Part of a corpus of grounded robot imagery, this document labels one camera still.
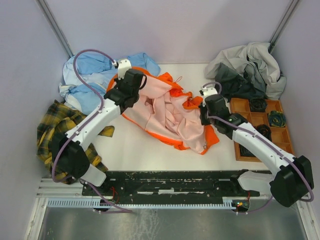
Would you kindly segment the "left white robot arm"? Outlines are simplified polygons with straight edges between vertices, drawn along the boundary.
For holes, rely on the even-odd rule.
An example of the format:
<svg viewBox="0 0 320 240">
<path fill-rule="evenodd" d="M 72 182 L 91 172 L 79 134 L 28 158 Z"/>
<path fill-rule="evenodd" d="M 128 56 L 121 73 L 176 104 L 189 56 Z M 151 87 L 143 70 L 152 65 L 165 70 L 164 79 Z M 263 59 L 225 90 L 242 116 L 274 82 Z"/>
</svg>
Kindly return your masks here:
<svg viewBox="0 0 320 240">
<path fill-rule="evenodd" d="M 81 179 L 97 187 L 106 181 L 106 174 L 90 163 L 86 150 L 111 121 L 139 100 L 139 91 L 146 86 L 147 76 L 131 68 L 115 82 L 115 86 L 102 97 L 96 110 L 66 133 L 54 134 L 51 175 L 55 182 L 59 181 L 55 175 L 56 168 L 67 173 L 67 178 Z"/>
</svg>

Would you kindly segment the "orange jacket pink lining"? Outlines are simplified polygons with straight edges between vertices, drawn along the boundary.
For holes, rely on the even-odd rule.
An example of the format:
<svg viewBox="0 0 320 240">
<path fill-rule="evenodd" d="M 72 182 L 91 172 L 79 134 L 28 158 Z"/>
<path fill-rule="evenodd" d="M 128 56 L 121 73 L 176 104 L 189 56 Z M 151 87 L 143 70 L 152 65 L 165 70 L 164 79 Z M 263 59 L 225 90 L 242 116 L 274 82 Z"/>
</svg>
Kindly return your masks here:
<svg viewBox="0 0 320 240">
<path fill-rule="evenodd" d="M 202 97 L 184 91 L 168 72 L 154 76 L 141 67 L 137 70 L 147 76 L 147 82 L 139 100 L 122 114 L 125 119 L 178 150 L 204 155 L 219 143 L 214 128 L 201 123 Z"/>
</svg>

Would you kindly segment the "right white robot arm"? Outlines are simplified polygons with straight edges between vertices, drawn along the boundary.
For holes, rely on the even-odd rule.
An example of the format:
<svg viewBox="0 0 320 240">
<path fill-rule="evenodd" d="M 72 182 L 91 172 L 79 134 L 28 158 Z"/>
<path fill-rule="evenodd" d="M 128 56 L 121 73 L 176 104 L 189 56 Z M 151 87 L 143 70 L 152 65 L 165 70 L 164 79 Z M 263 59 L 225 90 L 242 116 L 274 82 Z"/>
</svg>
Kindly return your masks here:
<svg viewBox="0 0 320 240">
<path fill-rule="evenodd" d="M 269 195 L 287 208 L 297 201 L 314 200 L 312 165 L 307 157 L 288 153 L 259 133 L 242 115 L 230 113 L 221 94 L 204 95 L 199 108 L 203 124 L 213 125 L 219 133 L 245 147 L 270 171 L 243 171 L 237 177 L 243 190 Z"/>
</svg>

